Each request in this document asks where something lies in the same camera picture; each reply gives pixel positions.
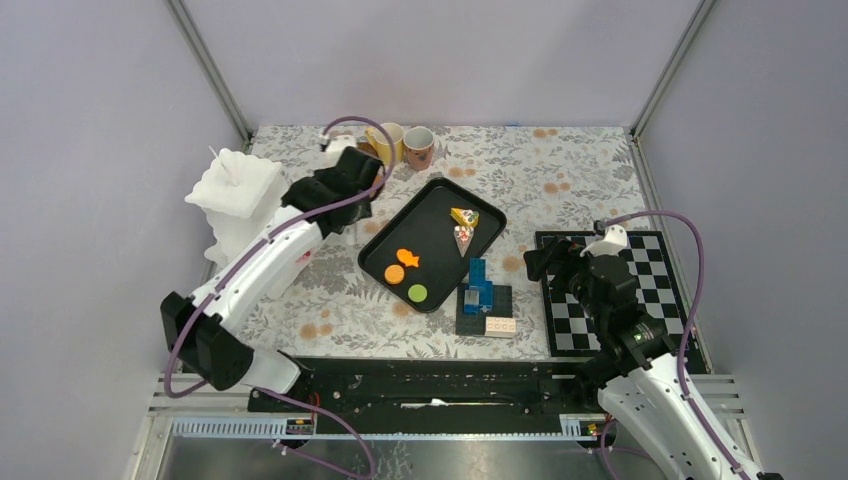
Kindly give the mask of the silver tongs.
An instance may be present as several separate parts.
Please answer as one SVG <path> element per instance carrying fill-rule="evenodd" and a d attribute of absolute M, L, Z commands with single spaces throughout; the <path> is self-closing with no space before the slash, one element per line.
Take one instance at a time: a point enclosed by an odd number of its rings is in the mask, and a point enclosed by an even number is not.
<path fill-rule="evenodd" d="M 358 225 L 354 224 L 347 228 L 346 233 L 346 243 L 348 245 L 354 246 L 358 244 Z"/>

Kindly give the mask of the white strawberry cake slice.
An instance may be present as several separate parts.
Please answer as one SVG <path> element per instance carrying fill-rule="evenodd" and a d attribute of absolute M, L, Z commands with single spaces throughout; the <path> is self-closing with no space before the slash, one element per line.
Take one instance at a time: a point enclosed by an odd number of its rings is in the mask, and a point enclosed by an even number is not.
<path fill-rule="evenodd" d="M 454 239 L 461 257 L 465 257 L 470 247 L 474 236 L 475 229 L 467 225 L 457 225 L 454 227 Z"/>

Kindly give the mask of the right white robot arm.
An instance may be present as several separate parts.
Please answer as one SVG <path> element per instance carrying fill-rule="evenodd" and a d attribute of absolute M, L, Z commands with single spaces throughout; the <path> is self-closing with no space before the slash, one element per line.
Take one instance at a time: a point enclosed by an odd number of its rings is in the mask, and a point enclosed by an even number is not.
<path fill-rule="evenodd" d="M 624 247 L 557 240 L 523 255 L 528 279 L 573 296 L 599 339 L 600 353 L 578 369 L 575 402 L 611 414 L 670 479 L 773 478 L 723 428 L 686 371 L 682 347 L 639 302 Z"/>

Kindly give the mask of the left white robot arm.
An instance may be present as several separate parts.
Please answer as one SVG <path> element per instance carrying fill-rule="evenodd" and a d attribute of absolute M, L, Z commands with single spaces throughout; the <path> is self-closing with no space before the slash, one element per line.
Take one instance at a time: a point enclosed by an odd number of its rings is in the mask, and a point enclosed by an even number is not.
<path fill-rule="evenodd" d="M 237 258 L 184 297 L 168 294 L 160 313 L 171 361 L 181 360 L 204 386 L 242 384 L 271 390 L 288 411 L 309 401 L 310 385 L 281 353 L 257 351 L 237 338 L 249 314 L 275 285 L 288 288 L 331 234 L 371 215 L 388 170 L 346 146 L 334 166 L 294 182 L 268 224 Z"/>

